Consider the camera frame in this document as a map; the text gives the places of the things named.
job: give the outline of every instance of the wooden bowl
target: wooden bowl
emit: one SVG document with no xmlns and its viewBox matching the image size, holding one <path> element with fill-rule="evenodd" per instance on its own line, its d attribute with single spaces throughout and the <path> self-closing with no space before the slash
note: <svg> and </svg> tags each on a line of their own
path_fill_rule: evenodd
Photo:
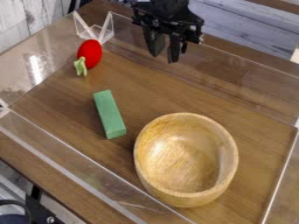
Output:
<svg viewBox="0 0 299 224">
<path fill-rule="evenodd" d="M 135 168 L 147 191 L 176 207 L 198 207 L 228 190 L 240 151 L 226 129 L 209 117 L 165 115 L 135 142 Z"/>
</svg>

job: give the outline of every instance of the bowl rim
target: bowl rim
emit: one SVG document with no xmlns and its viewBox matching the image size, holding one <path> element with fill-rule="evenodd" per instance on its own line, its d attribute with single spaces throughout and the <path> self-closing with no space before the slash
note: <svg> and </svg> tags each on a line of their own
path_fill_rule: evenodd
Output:
<svg viewBox="0 0 299 224">
<path fill-rule="evenodd" d="M 164 120 L 166 117 L 170 117 L 170 116 L 194 116 L 198 119 L 209 121 L 214 126 L 217 126 L 224 131 L 224 133 L 226 134 L 226 137 L 229 138 L 232 146 L 233 146 L 233 150 L 234 150 L 233 151 L 233 156 L 236 158 L 234 161 L 233 161 L 233 170 L 229 173 L 229 176 L 213 188 L 210 188 L 210 189 L 208 189 L 208 190 L 205 190 L 202 192 L 177 192 L 177 191 L 173 191 L 173 190 L 165 188 L 164 186 L 161 186 L 159 184 L 154 183 L 154 181 L 151 181 L 151 179 L 147 177 L 147 175 L 145 174 L 143 170 L 141 169 L 142 166 L 141 166 L 141 163 L 139 163 L 139 161 L 137 159 L 137 152 L 138 152 L 138 148 L 139 148 L 139 144 L 141 144 L 141 136 L 146 133 L 146 131 L 149 130 L 150 126 L 154 123 L 159 122 L 161 120 Z M 208 116 L 198 115 L 198 114 L 194 114 L 194 113 L 188 113 L 188 112 L 173 113 L 173 114 L 169 114 L 169 115 L 162 115 L 158 118 L 155 118 L 145 126 L 145 128 L 142 129 L 142 131 L 141 131 L 141 133 L 138 135 L 137 141 L 135 141 L 135 153 L 134 154 L 135 154 L 135 168 L 137 168 L 138 175 L 142 176 L 142 179 L 149 183 L 149 185 L 151 187 L 158 189 L 161 192 L 164 192 L 164 193 L 166 193 L 169 195 L 173 195 L 173 196 L 181 197 L 181 198 L 204 197 L 204 196 L 212 195 L 214 193 L 218 193 L 224 189 L 224 186 L 226 187 L 226 186 L 230 185 L 230 182 L 234 179 L 234 176 L 237 174 L 238 167 L 240 167 L 240 149 L 238 149 L 238 145 L 237 145 L 237 142 L 236 142 L 232 134 L 226 130 L 226 128 L 218 122 L 216 122 L 212 118 L 209 118 Z"/>
</svg>

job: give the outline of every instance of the red toy apple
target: red toy apple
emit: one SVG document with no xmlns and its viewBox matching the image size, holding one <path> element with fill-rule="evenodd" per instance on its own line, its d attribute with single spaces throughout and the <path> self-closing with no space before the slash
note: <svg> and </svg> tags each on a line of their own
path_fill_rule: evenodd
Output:
<svg viewBox="0 0 299 224">
<path fill-rule="evenodd" d="M 101 43 L 95 39 L 87 40 L 79 47 L 78 60 L 74 62 L 78 75 L 89 75 L 89 70 L 101 62 L 102 55 Z"/>
</svg>

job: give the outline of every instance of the green rectangular block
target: green rectangular block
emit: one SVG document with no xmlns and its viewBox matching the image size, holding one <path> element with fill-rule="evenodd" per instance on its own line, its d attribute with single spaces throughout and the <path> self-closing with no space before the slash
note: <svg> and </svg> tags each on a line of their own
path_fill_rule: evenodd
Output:
<svg viewBox="0 0 299 224">
<path fill-rule="evenodd" d="M 111 91 L 106 90 L 95 93 L 94 99 L 98 106 L 98 114 L 107 133 L 107 139 L 122 137 L 127 133 L 127 126 L 119 113 Z"/>
</svg>

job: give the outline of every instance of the robotic arm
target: robotic arm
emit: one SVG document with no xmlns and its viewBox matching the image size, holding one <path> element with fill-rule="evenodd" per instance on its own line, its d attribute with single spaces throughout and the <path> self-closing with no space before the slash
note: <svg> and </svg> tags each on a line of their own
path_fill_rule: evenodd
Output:
<svg viewBox="0 0 299 224">
<path fill-rule="evenodd" d="M 189 9 L 189 0 L 131 1 L 134 24 L 143 27 L 150 53 L 157 57 L 165 49 L 165 35 L 170 35 L 169 62 L 178 62 L 189 42 L 202 41 L 205 21 Z"/>
</svg>

